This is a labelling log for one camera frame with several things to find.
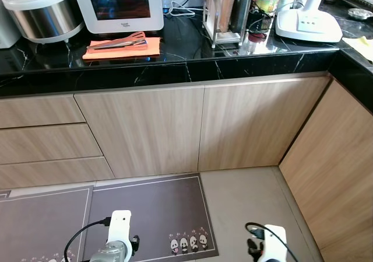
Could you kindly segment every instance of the yellow cloth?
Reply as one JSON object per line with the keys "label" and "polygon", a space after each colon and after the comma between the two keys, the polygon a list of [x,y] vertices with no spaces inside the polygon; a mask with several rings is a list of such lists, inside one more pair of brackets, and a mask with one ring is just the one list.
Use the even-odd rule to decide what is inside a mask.
{"label": "yellow cloth", "polygon": [[347,39],[345,37],[342,39],[368,61],[373,62],[373,39],[367,39],[365,36],[359,39]]}
{"label": "yellow cloth", "polygon": [[[124,57],[138,57],[138,56],[150,56],[150,55],[159,55],[159,37],[147,37],[147,49],[146,50],[126,50],[117,49],[117,51],[110,52],[99,52],[99,53],[88,53],[86,52],[83,55],[84,60],[99,60],[99,59],[113,59],[113,58],[124,58]],[[91,46],[101,43],[109,42],[109,40],[104,41],[91,41]]]}

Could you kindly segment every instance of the kitchen mat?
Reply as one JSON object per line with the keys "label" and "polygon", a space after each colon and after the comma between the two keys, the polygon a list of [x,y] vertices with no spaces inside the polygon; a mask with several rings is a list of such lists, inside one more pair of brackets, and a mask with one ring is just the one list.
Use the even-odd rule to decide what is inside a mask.
{"label": "kitchen mat", "polygon": [[9,194],[10,194],[10,190],[9,191],[0,191],[0,199],[8,198]]}
{"label": "kitchen mat", "polygon": [[[89,223],[116,209],[131,211],[130,237],[140,237],[130,261],[179,262],[219,255],[199,174],[95,187]],[[87,231],[84,260],[105,245],[107,235],[103,226]]]}
{"label": "kitchen mat", "polygon": [[[93,186],[0,200],[0,261],[63,262],[69,239],[88,222]],[[85,234],[71,244],[83,257]]]}

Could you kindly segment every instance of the oven window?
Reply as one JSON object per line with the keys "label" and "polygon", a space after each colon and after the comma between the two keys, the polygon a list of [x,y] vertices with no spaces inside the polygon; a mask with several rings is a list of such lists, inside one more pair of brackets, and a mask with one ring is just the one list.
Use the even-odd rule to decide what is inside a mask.
{"label": "oven window", "polygon": [[91,0],[97,20],[149,18],[149,0]]}

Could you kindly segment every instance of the rice cooker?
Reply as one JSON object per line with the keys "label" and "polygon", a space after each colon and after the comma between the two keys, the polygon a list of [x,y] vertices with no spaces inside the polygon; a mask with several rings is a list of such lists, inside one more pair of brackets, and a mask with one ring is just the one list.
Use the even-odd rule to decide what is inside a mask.
{"label": "rice cooker", "polygon": [[2,0],[23,37],[35,43],[68,42],[84,26],[76,0]]}

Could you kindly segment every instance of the light wood cabinet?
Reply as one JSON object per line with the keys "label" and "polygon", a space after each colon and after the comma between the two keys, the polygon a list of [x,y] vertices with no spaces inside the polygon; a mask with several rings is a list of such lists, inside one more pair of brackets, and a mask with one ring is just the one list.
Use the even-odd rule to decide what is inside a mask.
{"label": "light wood cabinet", "polygon": [[278,165],[329,77],[207,85],[199,170]]}
{"label": "light wood cabinet", "polygon": [[115,177],[197,171],[203,86],[75,99]]}
{"label": "light wood cabinet", "polygon": [[114,178],[104,157],[0,165],[0,188]]}
{"label": "light wood cabinet", "polygon": [[101,155],[86,124],[0,130],[0,164]]}
{"label": "light wood cabinet", "polygon": [[85,122],[73,95],[0,100],[0,128]]}
{"label": "light wood cabinet", "polygon": [[280,169],[326,262],[373,261],[373,116],[337,82]]}

